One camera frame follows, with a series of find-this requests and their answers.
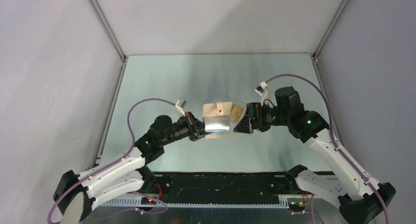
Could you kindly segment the clear plastic card box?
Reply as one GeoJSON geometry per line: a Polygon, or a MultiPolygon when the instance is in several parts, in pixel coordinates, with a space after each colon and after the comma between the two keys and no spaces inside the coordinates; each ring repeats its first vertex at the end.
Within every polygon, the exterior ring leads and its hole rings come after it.
{"type": "Polygon", "coordinates": [[[244,113],[246,103],[230,97],[224,97],[221,101],[223,102],[224,114],[230,116],[232,123],[238,123],[244,113]]]}

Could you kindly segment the tan leather card holder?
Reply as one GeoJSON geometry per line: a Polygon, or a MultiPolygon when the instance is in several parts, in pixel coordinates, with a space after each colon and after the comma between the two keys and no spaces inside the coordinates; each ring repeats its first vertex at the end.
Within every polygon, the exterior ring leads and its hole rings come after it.
{"type": "Polygon", "coordinates": [[[203,122],[207,140],[231,137],[232,105],[231,101],[203,105],[203,122]]]}

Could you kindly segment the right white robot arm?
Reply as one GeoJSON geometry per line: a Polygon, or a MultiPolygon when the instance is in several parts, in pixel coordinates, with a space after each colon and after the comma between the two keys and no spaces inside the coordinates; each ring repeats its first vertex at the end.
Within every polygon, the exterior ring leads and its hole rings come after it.
{"type": "Polygon", "coordinates": [[[333,135],[329,124],[317,112],[304,108],[293,87],[275,91],[276,105],[267,104],[265,84],[256,92],[261,102],[251,102],[234,127],[234,132],[266,132],[272,126],[286,126],[289,133],[311,148],[337,177],[320,177],[303,165],[286,172],[285,186],[293,194],[301,190],[319,196],[339,209],[350,224],[367,224],[389,205],[396,190],[388,182],[372,177],[333,135]]]}

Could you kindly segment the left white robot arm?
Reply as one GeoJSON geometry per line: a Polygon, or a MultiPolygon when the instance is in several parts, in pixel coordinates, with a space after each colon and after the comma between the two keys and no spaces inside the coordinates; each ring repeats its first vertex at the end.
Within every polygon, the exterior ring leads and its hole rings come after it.
{"type": "Polygon", "coordinates": [[[73,199],[81,195],[83,207],[78,220],[82,221],[110,199],[136,191],[149,193],[157,186],[148,164],[164,154],[164,146],[184,138],[195,142],[206,135],[204,122],[191,112],[175,123],[169,116],[160,115],[119,157],[78,174],[72,170],[64,173],[53,195],[54,207],[65,214],[73,199]]]}

